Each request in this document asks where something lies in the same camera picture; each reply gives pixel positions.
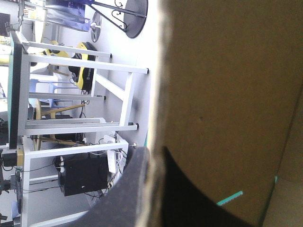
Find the black metal stand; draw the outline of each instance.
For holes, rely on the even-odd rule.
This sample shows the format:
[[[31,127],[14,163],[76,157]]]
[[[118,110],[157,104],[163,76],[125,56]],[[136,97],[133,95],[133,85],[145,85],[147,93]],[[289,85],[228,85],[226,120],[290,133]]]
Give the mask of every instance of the black metal stand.
[[[93,2],[92,4],[113,9],[112,16],[115,19],[119,20],[123,25],[118,25],[116,22],[114,22],[113,20],[105,16],[103,13],[101,13],[99,10],[97,10],[95,7],[90,5],[93,10],[95,10],[98,14],[103,16],[106,20],[111,22],[117,28],[125,32],[126,35],[130,38],[136,38],[144,27],[147,17],[148,0],[128,0],[125,5],[125,9],[123,8],[121,2],[119,2],[118,5],[116,3],[116,0],[116,6],[111,6],[100,2]],[[117,17],[121,13],[124,13],[123,21]]]

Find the black speaker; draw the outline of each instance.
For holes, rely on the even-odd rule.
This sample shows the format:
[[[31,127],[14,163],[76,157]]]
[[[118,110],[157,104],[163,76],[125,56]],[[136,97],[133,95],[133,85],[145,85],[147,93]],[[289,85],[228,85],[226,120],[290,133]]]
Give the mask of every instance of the black speaker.
[[[86,154],[57,156],[55,167],[58,170],[58,184],[64,196],[107,188],[106,154],[101,157],[90,157]]]

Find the white metal bar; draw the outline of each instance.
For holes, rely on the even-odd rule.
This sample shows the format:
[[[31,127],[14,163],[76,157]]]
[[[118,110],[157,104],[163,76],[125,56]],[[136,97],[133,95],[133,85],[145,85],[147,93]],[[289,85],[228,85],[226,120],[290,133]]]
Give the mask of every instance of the white metal bar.
[[[108,122],[108,123],[62,123],[62,124],[32,124],[26,125],[25,129],[49,129],[49,128],[85,128],[85,127],[106,127],[106,126],[119,126],[119,123]]]
[[[80,133],[80,132],[98,132],[98,131],[130,131],[137,130],[138,126],[128,125],[128,126],[97,126],[97,127],[83,127],[79,128],[74,126],[73,128],[56,128],[50,127],[47,129],[26,129],[23,135],[49,135],[49,134],[66,134],[66,133]]]
[[[133,96],[134,96],[133,74],[129,72],[126,79],[125,99],[123,100],[123,104],[122,104],[120,126],[128,125],[129,116],[132,109]]]
[[[18,113],[18,132],[22,133],[25,128],[28,114],[28,91],[29,91],[29,57],[22,53],[20,93],[19,93],[19,113]]]
[[[125,93],[123,89],[121,89],[119,86],[99,74],[96,75],[96,81],[103,87],[105,87],[107,90],[109,90],[111,93],[113,93],[115,96],[117,96],[121,100],[124,100]]]
[[[63,58],[63,57],[54,57],[54,56],[45,56],[37,54],[29,54],[30,60],[32,62],[43,62],[55,65],[68,65],[76,67],[85,67],[101,70],[114,70],[114,71],[124,71],[124,72],[135,72],[135,73],[148,73],[147,68],[141,68],[138,66],[115,64],[108,62],[100,61],[88,61],[74,58]]]
[[[35,152],[29,152],[26,154],[28,159],[33,158],[42,158],[42,157],[54,157],[58,155],[72,155],[72,154],[82,154],[88,152],[95,152],[101,150],[111,150],[125,148],[128,146],[127,142],[119,143],[108,143],[108,144],[97,144],[91,146],[81,146],[81,147],[70,147],[70,148],[58,148],[58,149],[49,149],[49,150],[38,150]]]
[[[45,119],[27,121],[27,125],[41,124],[67,124],[67,123],[100,123],[103,118],[67,118],[67,119]]]
[[[60,94],[60,93],[39,93],[39,92],[29,92],[29,98],[38,99],[69,99],[69,100],[104,100],[103,97],[91,97],[90,95],[73,95],[73,94]]]
[[[51,50],[57,50],[57,51],[72,52],[72,53],[83,53],[83,54],[89,54],[89,55],[94,55],[94,56],[99,56],[99,57],[106,57],[106,58],[111,57],[110,53],[84,50],[84,49],[73,48],[73,47],[68,47],[68,46],[59,46],[59,45],[35,43],[35,42],[28,42],[28,45],[23,43],[23,45],[25,47],[37,47],[37,48],[43,48],[43,49],[51,49]]]
[[[42,221],[42,222],[39,222],[39,223],[32,224],[29,227],[52,227],[52,226],[57,226],[57,225],[61,225],[61,224],[71,222],[71,221],[75,221],[75,220],[79,219],[80,217],[82,217],[86,213],[87,213],[87,211],[83,211],[83,212],[80,212],[80,213],[71,214],[71,215],[68,215],[68,216],[55,218],[55,219],[51,219],[51,220],[48,220],[48,221]]]
[[[95,85],[96,85],[96,75],[97,75],[97,69],[94,69],[94,74],[93,74],[93,81],[91,85],[91,91],[90,91],[90,96],[94,96],[95,94]]]
[[[27,227],[28,222],[28,199],[29,199],[29,179],[30,179],[30,144],[31,139],[23,140],[23,150],[24,150],[24,165],[22,172],[22,182],[23,182],[23,198],[22,198],[22,211],[21,211],[21,226]]]
[[[32,178],[32,179],[29,179],[29,181],[35,182],[35,181],[50,180],[50,179],[57,179],[57,178],[58,178],[58,175],[52,175],[52,176],[43,176],[43,177]]]

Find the decorative scroll metalwork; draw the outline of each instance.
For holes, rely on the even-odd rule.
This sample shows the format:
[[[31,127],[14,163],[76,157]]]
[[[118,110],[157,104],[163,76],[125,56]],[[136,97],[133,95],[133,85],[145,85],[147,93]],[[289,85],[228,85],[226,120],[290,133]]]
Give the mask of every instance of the decorative scroll metalwork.
[[[112,11],[112,16],[115,18],[115,19],[117,19],[118,21],[120,21],[123,25],[124,25],[124,29],[126,29],[127,28],[127,24],[124,22],[124,21],[122,21],[122,20],[120,20],[117,16],[119,16],[119,15],[121,15],[121,12],[120,11],[118,11],[118,10],[113,10]]]
[[[116,0],[115,0],[115,5],[116,5],[118,8],[122,8],[122,7],[123,7],[122,3],[119,2],[119,4],[117,4]]]

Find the metal frame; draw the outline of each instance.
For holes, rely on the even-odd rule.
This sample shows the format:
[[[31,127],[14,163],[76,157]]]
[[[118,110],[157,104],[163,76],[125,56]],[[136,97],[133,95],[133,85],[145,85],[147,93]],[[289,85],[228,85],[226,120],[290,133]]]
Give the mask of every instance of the metal frame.
[[[149,70],[147,68],[141,68],[137,66],[125,65],[125,64],[115,64],[99,61],[100,57],[111,57],[110,53],[90,51],[77,49],[72,47],[65,47],[52,44],[41,44],[35,42],[28,42],[23,40],[22,42],[24,49],[27,50],[29,47],[52,49],[59,51],[68,51],[75,53],[84,53],[96,56],[96,61],[63,58],[55,56],[45,56],[38,54],[28,54],[26,51],[22,53],[22,63],[21,63],[21,78],[20,84],[20,102],[19,102],[19,118],[18,118],[18,135],[39,135],[39,134],[65,134],[65,133],[75,133],[75,132],[97,132],[97,131],[127,131],[127,130],[137,130],[138,126],[133,123],[129,123],[129,116],[132,106],[132,100],[134,96],[134,73],[148,74]],[[30,63],[31,62],[44,62],[54,65],[64,65],[64,66],[77,66],[85,68],[94,68],[94,78],[93,85],[90,95],[72,95],[72,94],[53,94],[53,93],[38,93],[29,92],[29,80],[30,80]],[[122,90],[119,86],[115,85],[108,79],[97,74],[96,69],[103,70],[115,70],[128,72],[125,90]],[[75,119],[76,122],[72,124],[60,123],[58,121],[51,121],[52,124],[40,124],[38,121],[28,121],[27,120],[27,108],[29,98],[38,99],[66,99],[66,100],[104,100],[103,96],[95,95],[95,84],[98,82],[119,99],[123,101],[122,111],[120,116],[120,121],[118,123],[89,123],[85,120]]]
[[[101,150],[111,150],[111,149],[123,149],[126,153],[128,152],[128,143],[125,140],[121,140],[119,143],[108,143],[108,144],[100,144],[100,145],[92,145],[92,146],[82,146],[82,147],[71,147],[71,148],[59,148],[59,149],[48,149],[48,150],[39,150],[39,151],[31,151],[32,140],[27,136],[22,136],[23,141],[23,150],[24,150],[24,165],[22,172],[22,181],[23,181],[23,190],[30,190],[30,182],[36,182],[41,180],[50,180],[56,179],[57,175],[50,175],[45,177],[37,177],[30,179],[30,170],[31,170],[31,160],[35,158],[44,158],[44,157],[54,157],[58,155],[71,155],[71,154],[80,154],[80,153],[88,153],[94,151]],[[28,200],[29,194],[23,191],[23,199],[22,199],[22,212],[21,212],[21,227],[28,227]],[[86,211],[55,218],[39,223],[35,223],[30,225],[29,227],[52,227],[64,223],[68,223],[80,218],[84,215]]]

